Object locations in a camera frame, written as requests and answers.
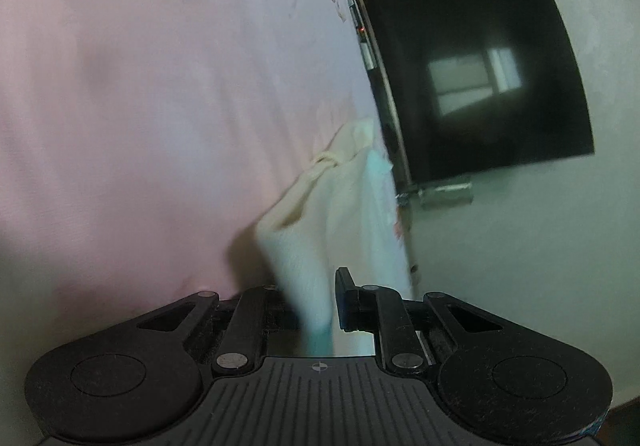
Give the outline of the white knitted sweater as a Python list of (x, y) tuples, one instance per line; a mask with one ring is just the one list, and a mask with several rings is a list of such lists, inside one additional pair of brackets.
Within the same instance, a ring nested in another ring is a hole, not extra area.
[(311, 356), (366, 356), (369, 333), (338, 323), (335, 273), (413, 296), (393, 166), (378, 122), (348, 122), (257, 223), (256, 240), (302, 324)]

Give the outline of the pink floral bed sheet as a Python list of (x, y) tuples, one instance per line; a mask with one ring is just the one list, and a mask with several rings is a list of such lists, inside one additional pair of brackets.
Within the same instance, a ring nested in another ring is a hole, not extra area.
[(265, 278), (253, 228), (376, 107), (347, 0), (1, 0), (1, 357)]

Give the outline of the large black curved television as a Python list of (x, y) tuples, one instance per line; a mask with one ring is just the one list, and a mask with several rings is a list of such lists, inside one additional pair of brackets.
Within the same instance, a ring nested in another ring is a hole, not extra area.
[(360, 0), (419, 184), (594, 151), (555, 0)]

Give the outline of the silver set-top box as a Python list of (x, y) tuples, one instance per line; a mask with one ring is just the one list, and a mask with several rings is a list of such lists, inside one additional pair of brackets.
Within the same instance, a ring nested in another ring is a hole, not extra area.
[(364, 25), (360, 9), (356, 0), (348, 0), (349, 13), (352, 15), (352, 21), (356, 29), (358, 36), (358, 43), (360, 46), (360, 52), (364, 61), (364, 66), (368, 71), (376, 68), (376, 61), (371, 48), (368, 32)]

